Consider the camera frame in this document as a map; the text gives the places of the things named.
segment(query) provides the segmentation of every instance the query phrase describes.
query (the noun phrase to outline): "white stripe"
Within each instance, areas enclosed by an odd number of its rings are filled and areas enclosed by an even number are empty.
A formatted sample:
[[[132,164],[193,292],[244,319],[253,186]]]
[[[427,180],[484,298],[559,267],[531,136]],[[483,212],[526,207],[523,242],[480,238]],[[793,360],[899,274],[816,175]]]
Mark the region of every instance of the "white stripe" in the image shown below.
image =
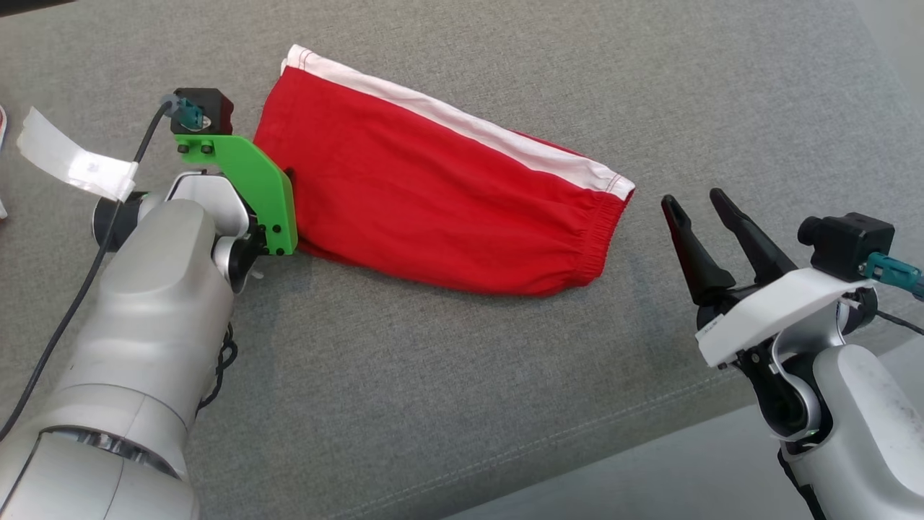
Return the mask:
[[[484,119],[466,114],[426,94],[368,76],[346,65],[318,56],[300,45],[292,45],[289,49],[288,57],[283,62],[283,70],[286,66],[304,70],[319,78],[394,103],[508,155],[529,169],[552,173],[580,188],[612,193],[622,200],[626,200],[635,190],[635,184],[631,180],[587,157],[573,155],[533,141]]]

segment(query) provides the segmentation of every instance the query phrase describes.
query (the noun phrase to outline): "cable connector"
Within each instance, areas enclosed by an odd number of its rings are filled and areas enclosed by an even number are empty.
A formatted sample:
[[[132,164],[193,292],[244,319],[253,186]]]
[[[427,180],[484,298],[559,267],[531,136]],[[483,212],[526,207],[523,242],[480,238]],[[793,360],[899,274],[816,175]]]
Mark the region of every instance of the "cable connector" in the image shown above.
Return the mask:
[[[921,270],[901,260],[882,253],[873,253],[863,268],[863,276],[904,289],[915,299],[924,302],[924,278],[921,277]]]
[[[202,113],[202,109],[185,97],[168,94],[161,98],[161,103],[170,103],[170,108],[167,108],[165,115],[187,130],[199,131],[212,124]]]

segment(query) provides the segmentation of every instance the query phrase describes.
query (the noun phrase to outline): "red fabric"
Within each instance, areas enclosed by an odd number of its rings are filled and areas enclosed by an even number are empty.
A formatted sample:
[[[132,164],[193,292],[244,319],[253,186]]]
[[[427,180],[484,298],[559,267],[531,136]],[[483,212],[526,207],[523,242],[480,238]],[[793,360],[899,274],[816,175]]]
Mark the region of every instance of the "red fabric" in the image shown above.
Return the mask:
[[[270,93],[254,142],[294,169],[303,249],[461,291],[587,285],[627,203],[296,68]]]

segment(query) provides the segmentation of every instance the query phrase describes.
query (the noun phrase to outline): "folded red garment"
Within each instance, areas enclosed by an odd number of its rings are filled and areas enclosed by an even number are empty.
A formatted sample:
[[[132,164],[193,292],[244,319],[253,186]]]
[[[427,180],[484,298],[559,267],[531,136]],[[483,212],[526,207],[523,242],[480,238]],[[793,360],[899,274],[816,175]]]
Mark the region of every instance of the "folded red garment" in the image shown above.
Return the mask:
[[[254,142],[292,170],[303,249],[461,291],[589,284],[635,190],[600,163],[297,45]]]

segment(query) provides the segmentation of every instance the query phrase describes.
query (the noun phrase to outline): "gray fabric surface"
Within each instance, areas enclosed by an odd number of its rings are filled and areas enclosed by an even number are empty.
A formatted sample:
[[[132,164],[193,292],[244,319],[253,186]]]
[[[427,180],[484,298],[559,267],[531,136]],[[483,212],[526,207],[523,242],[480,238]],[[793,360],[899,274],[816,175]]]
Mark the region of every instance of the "gray fabric surface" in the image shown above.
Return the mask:
[[[252,136],[292,43],[578,150],[638,192],[603,277],[544,300],[262,259],[237,302],[240,357],[187,449],[208,518],[436,518],[750,402],[696,350],[666,192],[741,281],[712,186],[803,265],[802,219],[848,211],[896,223],[894,252],[924,261],[924,125],[846,0],[84,0],[0,19],[0,415],[95,249],[93,197],[18,156],[29,106],[128,158],[161,95],[214,86]],[[141,188],[183,168],[174,148],[162,125]]]

